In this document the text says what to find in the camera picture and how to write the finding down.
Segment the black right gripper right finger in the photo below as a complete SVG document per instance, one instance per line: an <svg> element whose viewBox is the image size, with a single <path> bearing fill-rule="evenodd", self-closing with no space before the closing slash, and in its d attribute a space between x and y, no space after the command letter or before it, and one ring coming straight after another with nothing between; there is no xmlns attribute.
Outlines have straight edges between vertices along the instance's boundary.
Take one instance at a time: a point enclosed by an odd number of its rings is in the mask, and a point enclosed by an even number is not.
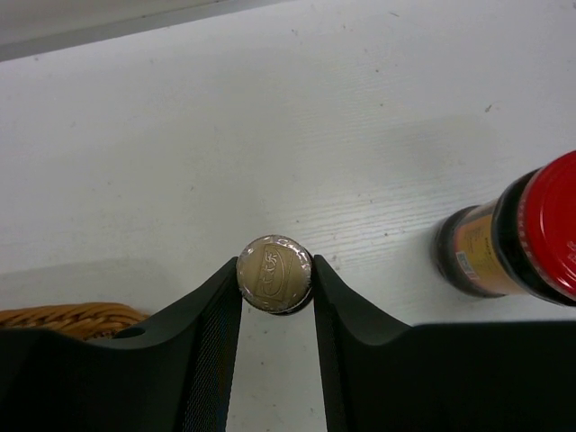
<svg viewBox="0 0 576 432"><path fill-rule="evenodd" d="M574 430L573 322L413 327L349 288L323 256L313 293L329 430Z"/></svg>

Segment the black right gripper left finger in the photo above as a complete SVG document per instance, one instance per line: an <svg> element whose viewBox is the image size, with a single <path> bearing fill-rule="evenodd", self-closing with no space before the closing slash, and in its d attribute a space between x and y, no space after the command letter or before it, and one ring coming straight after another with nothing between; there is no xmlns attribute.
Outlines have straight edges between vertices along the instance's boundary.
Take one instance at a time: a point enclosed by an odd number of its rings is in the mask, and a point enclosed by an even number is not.
<svg viewBox="0 0 576 432"><path fill-rule="evenodd" d="M222 431L242 298L229 261L180 300L111 339L1 334L4 431Z"/></svg>

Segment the yellow label brown bottle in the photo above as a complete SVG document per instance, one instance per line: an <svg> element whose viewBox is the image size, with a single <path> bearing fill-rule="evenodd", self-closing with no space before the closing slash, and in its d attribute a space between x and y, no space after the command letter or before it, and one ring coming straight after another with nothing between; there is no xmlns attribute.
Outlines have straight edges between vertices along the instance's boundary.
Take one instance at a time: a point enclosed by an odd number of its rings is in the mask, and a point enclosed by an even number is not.
<svg viewBox="0 0 576 432"><path fill-rule="evenodd" d="M312 259L292 238L273 234L251 241L236 263L238 288L252 307L277 316L301 311L312 300Z"/></svg>

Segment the red cap dark sauce jar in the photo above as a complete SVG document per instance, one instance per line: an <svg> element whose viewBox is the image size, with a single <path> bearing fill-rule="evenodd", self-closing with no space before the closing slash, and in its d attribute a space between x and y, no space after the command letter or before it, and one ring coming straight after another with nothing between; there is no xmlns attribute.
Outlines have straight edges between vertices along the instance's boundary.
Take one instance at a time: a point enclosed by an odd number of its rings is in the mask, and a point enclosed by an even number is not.
<svg viewBox="0 0 576 432"><path fill-rule="evenodd" d="M484 205L442 221L432 246L439 273L480 298L530 295L575 305L575 154L510 184Z"/></svg>

